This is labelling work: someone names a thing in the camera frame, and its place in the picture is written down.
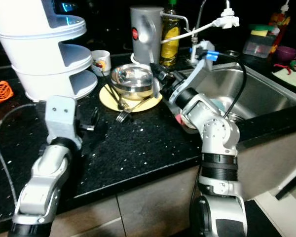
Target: metal bowl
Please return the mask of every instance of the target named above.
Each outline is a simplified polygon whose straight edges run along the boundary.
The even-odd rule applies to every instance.
[[[152,95],[153,75],[148,65],[125,64],[117,67],[111,73],[111,81],[126,99],[142,100]]]

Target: black countertop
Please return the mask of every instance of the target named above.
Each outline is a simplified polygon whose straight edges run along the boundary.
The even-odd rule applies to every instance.
[[[178,69],[186,69],[181,56]],[[114,55],[112,65],[129,63],[129,54]],[[267,60],[242,56],[252,69],[296,92],[296,88],[275,78]],[[11,68],[0,70],[15,95],[0,104],[0,120],[15,107],[31,101]],[[101,118],[94,132],[83,133],[81,157],[74,159],[71,176],[62,189],[59,212],[67,211],[98,199],[122,192],[168,174],[195,166],[200,155],[198,134],[187,134],[175,121],[164,103],[133,114],[133,121],[115,122],[117,112],[100,103],[98,94],[105,84],[99,78],[91,94],[78,101],[82,123],[89,123],[91,112],[98,107]],[[238,149],[269,141],[296,131],[296,106],[239,122],[241,137]],[[46,143],[47,130],[41,113],[35,107],[12,113],[0,130],[0,149],[18,198],[29,180],[31,167]],[[0,232],[9,228],[14,211],[11,185],[0,162]]]

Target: stainless steel sink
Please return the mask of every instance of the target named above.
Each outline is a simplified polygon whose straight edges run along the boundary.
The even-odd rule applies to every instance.
[[[247,83],[232,112],[243,119],[282,110],[296,105],[296,94],[258,72],[247,68]],[[189,75],[193,69],[182,73]],[[214,99],[226,111],[242,82],[241,67],[235,63],[215,65],[213,71],[196,88]]]

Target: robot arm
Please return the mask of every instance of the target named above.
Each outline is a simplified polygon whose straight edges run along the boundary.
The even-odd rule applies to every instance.
[[[34,163],[31,178],[20,193],[9,237],[49,236],[71,159],[81,149],[75,130],[75,107],[76,101],[69,97],[52,96],[47,101],[49,146]]]
[[[166,100],[173,99],[169,100],[170,104],[175,103],[182,110],[182,116],[202,138],[202,167],[198,183],[202,194],[192,208],[194,234],[206,237],[246,236],[246,212],[241,183],[237,179],[236,145],[240,137],[237,125],[224,119],[218,107],[188,83],[193,78],[189,77],[176,87],[173,86],[177,84],[176,74],[168,74],[156,64],[150,66],[161,84],[160,93]],[[201,69],[197,66],[192,74],[198,74]]]

